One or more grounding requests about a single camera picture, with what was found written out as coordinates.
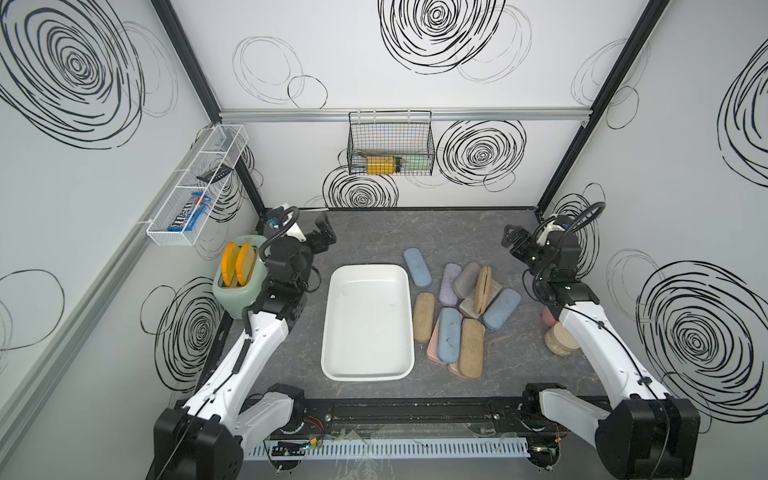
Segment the grey fabric glasses case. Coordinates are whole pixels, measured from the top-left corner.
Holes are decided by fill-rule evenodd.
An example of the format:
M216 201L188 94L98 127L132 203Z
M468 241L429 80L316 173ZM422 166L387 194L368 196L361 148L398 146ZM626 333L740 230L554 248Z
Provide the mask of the grey fabric glasses case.
M467 264L456 277L452 288L459 299L467 298L476 288L481 266L477 262Z

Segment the purple glasses case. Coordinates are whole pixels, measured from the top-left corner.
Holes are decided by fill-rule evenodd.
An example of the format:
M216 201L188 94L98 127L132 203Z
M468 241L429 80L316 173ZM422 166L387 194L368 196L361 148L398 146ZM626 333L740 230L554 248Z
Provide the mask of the purple glasses case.
M454 283L462 273L463 268L456 263L447 263L443 269L440 290L438 295L439 303L444 307L455 307L459 297L454 290Z

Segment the tan glasses case front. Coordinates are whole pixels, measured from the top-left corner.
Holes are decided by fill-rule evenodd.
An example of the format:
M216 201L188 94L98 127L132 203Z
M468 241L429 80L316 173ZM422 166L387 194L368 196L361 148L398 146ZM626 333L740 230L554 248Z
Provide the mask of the tan glasses case front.
M458 370L466 378L479 379L483 373L485 327L472 318L462 323Z

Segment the blue glasses case front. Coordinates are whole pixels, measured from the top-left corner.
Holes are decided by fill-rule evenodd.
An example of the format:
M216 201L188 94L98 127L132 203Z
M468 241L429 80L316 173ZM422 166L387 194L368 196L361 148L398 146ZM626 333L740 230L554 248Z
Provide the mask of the blue glasses case front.
M437 356L445 364L455 364L461 349L462 315L454 308L443 308L439 316Z

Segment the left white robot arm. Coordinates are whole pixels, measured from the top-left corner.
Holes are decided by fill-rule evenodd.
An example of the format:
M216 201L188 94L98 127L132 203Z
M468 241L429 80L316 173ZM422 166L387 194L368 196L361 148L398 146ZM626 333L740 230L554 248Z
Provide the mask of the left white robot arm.
M225 247L213 293L244 329L185 404L159 416L148 478L235 479L254 446L278 429L302 426L302 389L275 384L259 399L250 394L313 291L315 256L337 241L327 214L317 216L309 233L298 218L297 207L277 207L267 212L262 233Z

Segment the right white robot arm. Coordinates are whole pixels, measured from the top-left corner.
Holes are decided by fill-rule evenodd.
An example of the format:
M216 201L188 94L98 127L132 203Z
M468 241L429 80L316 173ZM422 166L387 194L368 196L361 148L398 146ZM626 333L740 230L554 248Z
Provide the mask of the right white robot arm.
M577 277L574 221L534 237L508 225L501 240L533 276L532 291L579 345L607 394L601 409L570 391L539 387L541 414L592 445L616 479L683 479L693 469L700 415L672 396L621 339L591 288Z

